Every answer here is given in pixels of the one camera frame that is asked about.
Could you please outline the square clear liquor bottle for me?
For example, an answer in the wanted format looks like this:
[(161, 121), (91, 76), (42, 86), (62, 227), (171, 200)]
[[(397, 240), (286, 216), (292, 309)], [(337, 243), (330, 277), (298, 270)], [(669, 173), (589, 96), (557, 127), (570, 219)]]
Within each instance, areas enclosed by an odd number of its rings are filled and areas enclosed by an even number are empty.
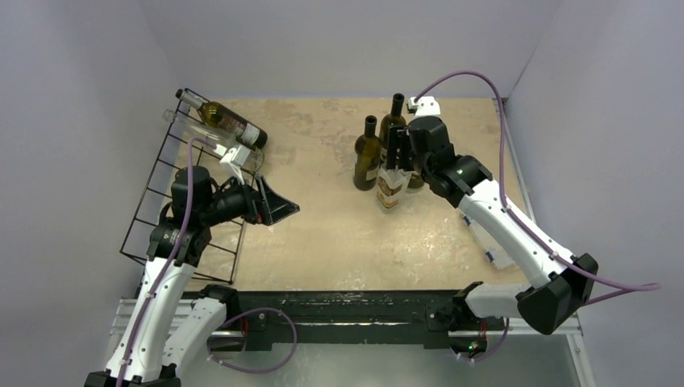
[(405, 196), (411, 174), (403, 169), (389, 169), (381, 164), (377, 174), (376, 199), (380, 210), (389, 214), (399, 208)]

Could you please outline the clear wine bottle dark label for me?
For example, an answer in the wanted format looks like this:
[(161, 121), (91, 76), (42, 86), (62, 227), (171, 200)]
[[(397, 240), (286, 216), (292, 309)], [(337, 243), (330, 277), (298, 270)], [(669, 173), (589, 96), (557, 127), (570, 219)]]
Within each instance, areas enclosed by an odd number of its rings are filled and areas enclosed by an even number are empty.
[(192, 119), (187, 114), (177, 114), (170, 109), (165, 110), (163, 118), (169, 123), (179, 123), (185, 129), (193, 131), (195, 134), (200, 134), (200, 136), (215, 143), (215, 153), (219, 156), (224, 156), (230, 148), (243, 148), (247, 151), (247, 158), (241, 168), (248, 173), (258, 172), (264, 164), (264, 153), (261, 150), (252, 150), (241, 144), (235, 134), (229, 134), (224, 130), (209, 127), (200, 123), (197, 119)]

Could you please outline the dark green labelled wine bottle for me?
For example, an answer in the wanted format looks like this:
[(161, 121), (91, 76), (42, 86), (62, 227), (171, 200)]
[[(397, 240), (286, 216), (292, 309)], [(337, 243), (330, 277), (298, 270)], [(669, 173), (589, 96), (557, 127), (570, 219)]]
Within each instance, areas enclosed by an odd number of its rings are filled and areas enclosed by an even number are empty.
[(269, 136), (265, 130), (225, 105), (207, 100), (189, 89), (178, 89), (175, 96), (194, 108), (201, 121), (223, 137), (232, 135), (239, 144), (252, 150), (263, 149), (267, 144)]

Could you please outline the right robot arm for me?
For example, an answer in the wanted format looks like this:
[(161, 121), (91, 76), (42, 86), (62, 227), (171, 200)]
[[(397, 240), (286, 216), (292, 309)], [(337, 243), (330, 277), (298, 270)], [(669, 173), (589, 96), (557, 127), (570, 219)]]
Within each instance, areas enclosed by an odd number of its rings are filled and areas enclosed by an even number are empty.
[(439, 117), (392, 125), (388, 136), (387, 152), (410, 162), (434, 194), (480, 225), (528, 280), (516, 285), (474, 282), (462, 289), (453, 306), (459, 326), (471, 328), (490, 317), (521, 318), (550, 335), (588, 303), (599, 270), (596, 259), (555, 242), (509, 201), (477, 158), (457, 155)]

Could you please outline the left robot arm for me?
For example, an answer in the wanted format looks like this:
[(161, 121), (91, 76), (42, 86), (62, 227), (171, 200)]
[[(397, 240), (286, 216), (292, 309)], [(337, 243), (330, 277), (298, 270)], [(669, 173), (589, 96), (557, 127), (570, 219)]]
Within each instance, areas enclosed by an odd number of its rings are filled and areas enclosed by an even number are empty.
[(191, 277), (211, 241), (211, 228), (236, 218), (271, 226), (299, 212), (299, 205), (275, 193), (261, 175), (251, 187), (235, 177), (217, 185), (202, 166), (177, 172), (171, 201), (149, 236), (148, 258), (134, 309), (102, 371), (87, 386), (179, 386), (192, 359), (217, 328), (235, 327), (246, 313), (235, 289), (208, 285), (190, 314), (172, 323)]

